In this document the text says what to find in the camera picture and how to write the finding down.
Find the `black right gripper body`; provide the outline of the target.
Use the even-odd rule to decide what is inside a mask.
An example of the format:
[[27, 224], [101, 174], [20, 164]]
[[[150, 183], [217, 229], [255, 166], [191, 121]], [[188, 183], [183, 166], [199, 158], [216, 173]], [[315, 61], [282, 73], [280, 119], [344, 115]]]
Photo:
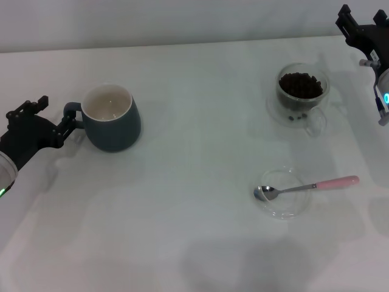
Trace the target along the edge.
[[388, 69], [388, 28], [361, 25], [348, 34], [348, 45], [363, 52], [367, 60], [379, 63], [376, 72], [383, 74]]

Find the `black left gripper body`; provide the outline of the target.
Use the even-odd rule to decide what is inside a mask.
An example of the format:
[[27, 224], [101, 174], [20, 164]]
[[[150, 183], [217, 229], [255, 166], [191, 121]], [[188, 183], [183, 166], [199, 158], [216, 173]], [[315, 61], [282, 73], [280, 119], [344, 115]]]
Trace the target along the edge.
[[1, 152], [21, 170], [33, 156], [44, 148], [61, 148], [63, 135], [55, 124], [40, 116], [9, 122], [1, 136]]

